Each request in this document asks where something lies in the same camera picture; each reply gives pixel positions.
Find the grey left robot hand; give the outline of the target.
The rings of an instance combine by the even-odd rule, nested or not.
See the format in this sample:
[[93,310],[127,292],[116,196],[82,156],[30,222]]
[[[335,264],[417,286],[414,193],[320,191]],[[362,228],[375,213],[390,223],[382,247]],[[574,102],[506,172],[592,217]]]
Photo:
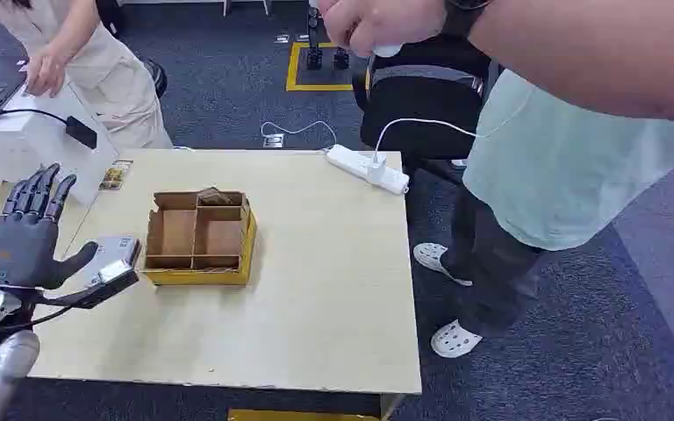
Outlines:
[[58,289],[94,258],[94,241],[66,260],[54,258],[61,214],[76,182],[68,175],[54,187],[60,169],[55,162],[36,171],[7,196],[0,214],[0,286]]

